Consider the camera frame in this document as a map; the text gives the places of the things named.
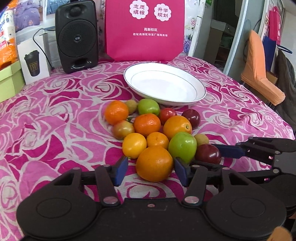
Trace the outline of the dark red plum front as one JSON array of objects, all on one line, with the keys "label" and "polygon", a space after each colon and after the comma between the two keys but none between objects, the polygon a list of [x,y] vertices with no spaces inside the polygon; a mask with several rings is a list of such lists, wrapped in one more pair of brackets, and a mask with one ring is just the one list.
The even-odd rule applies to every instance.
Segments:
[{"label": "dark red plum front", "polygon": [[217,147],[211,144],[202,144],[197,147],[195,154],[196,161],[220,164],[221,154]]}]

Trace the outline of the large green apple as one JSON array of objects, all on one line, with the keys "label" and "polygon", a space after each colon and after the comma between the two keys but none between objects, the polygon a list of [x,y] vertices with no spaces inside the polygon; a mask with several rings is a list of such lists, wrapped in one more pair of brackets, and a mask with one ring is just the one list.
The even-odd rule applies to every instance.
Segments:
[{"label": "large green apple", "polygon": [[189,133],[176,133],[169,142],[168,152],[173,158],[180,157],[186,164],[190,164],[197,150],[197,141]]}]

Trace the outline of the small tan kiwi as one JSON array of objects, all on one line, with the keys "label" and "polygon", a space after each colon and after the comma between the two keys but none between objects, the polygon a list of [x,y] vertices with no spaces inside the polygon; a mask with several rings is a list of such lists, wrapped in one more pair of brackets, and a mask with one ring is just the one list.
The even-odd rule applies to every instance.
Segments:
[{"label": "small tan kiwi", "polygon": [[197,146],[201,146],[203,144],[209,144],[209,139],[206,135],[198,133],[194,135],[194,138],[197,142]]}]

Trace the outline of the yellow lemon orange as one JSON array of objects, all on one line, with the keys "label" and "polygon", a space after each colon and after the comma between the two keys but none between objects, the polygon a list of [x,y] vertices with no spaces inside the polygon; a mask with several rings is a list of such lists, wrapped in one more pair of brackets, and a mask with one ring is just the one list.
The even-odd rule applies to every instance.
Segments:
[{"label": "yellow lemon orange", "polygon": [[122,143],[123,154],[130,159],[137,159],[146,148],[146,138],[140,133],[128,134]]}]

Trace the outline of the large front orange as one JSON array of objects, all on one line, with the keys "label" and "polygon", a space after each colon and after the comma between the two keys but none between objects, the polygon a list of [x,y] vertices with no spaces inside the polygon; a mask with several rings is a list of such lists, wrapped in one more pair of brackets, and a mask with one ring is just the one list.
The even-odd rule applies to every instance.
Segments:
[{"label": "large front orange", "polygon": [[152,146],[139,155],[135,168],[144,180],[161,182],[170,176],[173,166],[173,158],[165,148]]}]

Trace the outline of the red green small apple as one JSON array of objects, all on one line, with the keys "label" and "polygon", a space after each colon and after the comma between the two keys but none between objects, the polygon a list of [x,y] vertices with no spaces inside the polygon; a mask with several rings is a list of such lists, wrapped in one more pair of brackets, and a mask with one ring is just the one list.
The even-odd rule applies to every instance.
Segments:
[{"label": "red green small apple", "polygon": [[133,124],[129,121],[122,120],[112,128],[113,136],[118,140],[123,140],[130,133],[134,133]]}]

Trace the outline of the small tangerine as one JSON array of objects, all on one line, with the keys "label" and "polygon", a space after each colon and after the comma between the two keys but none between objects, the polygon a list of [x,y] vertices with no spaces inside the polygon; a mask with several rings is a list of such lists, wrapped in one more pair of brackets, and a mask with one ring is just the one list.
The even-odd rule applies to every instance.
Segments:
[{"label": "small tangerine", "polygon": [[169,139],[166,135],[160,132],[153,132],[147,136],[147,147],[161,146],[168,149]]}]

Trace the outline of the big orange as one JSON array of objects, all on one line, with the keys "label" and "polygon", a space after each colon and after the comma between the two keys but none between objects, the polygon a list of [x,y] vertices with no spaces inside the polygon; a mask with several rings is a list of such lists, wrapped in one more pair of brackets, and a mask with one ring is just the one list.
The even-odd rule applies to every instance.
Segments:
[{"label": "big orange", "polygon": [[175,134],[185,132],[192,133],[192,125],[187,118],[181,115],[175,115],[169,118],[164,126],[163,133],[170,140]]}]

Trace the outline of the dark plum back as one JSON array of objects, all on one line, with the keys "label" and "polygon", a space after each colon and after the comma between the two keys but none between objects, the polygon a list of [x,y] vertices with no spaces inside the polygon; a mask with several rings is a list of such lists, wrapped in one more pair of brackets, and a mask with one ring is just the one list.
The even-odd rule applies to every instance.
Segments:
[{"label": "dark plum back", "polygon": [[196,110],[189,108],[182,113],[182,116],[190,122],[192,129],[196,129],[199,126],[201,117]]}]

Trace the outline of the red tomato apple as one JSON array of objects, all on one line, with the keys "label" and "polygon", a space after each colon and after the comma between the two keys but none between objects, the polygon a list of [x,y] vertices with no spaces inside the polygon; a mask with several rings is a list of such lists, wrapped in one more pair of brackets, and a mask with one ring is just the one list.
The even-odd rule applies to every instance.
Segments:
[{"label": "red tomato apple", "polygon": [[177,112],[172,108],[161,109],[159,113],[159,119],[161,121],[161,125],[164,125],[169,118],[176,115],[177,115]]}]

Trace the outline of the orange covered chair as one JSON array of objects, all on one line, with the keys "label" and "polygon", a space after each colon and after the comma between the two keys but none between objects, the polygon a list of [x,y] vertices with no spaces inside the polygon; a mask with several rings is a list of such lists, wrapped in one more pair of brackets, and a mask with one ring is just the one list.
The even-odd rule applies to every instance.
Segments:
[{"label": "orange covered chair", "polygon": [[241,80],[274,106],[285,100],[284,92],[266,76],[264,47],[260,36],[254,30],[249,32],[247,60],[241,73]]}]

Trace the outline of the small kiwi back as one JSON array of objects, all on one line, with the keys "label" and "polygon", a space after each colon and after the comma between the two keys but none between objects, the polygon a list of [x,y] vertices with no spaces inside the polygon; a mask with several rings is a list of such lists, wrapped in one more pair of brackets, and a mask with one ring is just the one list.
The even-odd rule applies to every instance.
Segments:
[{"label": "small kiwi back", "polygon": [[133,100],[133,99],[127,100],[125,102],[125,104],[128,107],[129,115],[132,115],[133,113],[136,112],[138,103],[135,100]]}]

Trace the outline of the small green apple back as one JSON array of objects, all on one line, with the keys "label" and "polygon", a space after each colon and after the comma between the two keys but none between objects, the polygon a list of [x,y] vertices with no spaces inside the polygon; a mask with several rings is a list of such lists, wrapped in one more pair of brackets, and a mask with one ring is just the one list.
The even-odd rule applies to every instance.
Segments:
[{"label": "small green apple back", "polygon": [[149,99],[149,98],[141,99],[138,102],[137,109],[140,115],[147,114],[147,113],[153,113],[155,115],[159,115],[160,113],[159,104],[155,100]]}]

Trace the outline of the white cup box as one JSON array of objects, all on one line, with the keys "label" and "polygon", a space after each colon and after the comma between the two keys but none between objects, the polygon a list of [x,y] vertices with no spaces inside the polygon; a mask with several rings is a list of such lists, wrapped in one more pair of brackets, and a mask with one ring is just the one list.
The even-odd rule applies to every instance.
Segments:
[{"label": "white cup box", "polygon": [[21,42],[17,49],[26,85],[50,76],[52,68],[46,56],[51,60],[51,55],[46,34]]}]

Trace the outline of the bedding poster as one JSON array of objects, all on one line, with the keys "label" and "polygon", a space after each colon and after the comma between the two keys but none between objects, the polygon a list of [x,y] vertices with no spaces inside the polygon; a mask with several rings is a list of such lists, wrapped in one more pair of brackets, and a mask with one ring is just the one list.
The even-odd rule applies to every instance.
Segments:
[{"label": "bedding poster", "polygon": [[21,0],[15,8],[16,33],[31,26],[38,26],[43,21],[43,1]]}]

